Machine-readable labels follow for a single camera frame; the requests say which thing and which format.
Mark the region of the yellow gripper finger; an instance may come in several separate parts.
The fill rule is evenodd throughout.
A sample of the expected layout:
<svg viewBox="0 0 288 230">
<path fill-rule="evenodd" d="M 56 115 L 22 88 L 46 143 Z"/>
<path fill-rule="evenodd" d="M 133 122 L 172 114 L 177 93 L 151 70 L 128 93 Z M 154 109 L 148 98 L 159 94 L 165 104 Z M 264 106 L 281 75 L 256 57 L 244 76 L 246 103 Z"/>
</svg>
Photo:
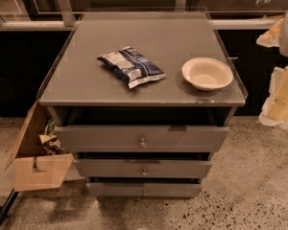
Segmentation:
<svg viewBox="0 0 288 230">
<path fill-rule="evenodd" d="M 284 69 L 274 69 L 269 97 L 262 106 L 258 120 L 264 126 L 288 129 L 288 65 Z"/>
<path fill-rule="evenodd" d="M 280 19 L 275 23 L 274 26 L 270 28 L 269 31 L 262 34 L 257 40 L 256 43 L 263 47 L 278 47 L 279 46 L 279 36 L 280 29 L 283 23 L 283 19 Z"/>
</svg>

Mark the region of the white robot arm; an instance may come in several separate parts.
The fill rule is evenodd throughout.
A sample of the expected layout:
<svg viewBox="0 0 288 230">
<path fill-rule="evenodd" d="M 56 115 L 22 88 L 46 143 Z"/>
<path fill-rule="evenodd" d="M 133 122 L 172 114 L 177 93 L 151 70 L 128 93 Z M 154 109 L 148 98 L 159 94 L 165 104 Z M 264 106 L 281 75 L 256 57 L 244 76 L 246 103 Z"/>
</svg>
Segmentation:
<svg viewBox="0 0 288 230">
<path fill-rule="evenodd" d="M 256 41 L 260 46 L 279 48 L 288 57 L 288 12 Z M 269 97 L 261 108 L 259 122 L 268 127 L 288 129 L 288 65 L 275 67 L 271 75 Z"/>
</svg>

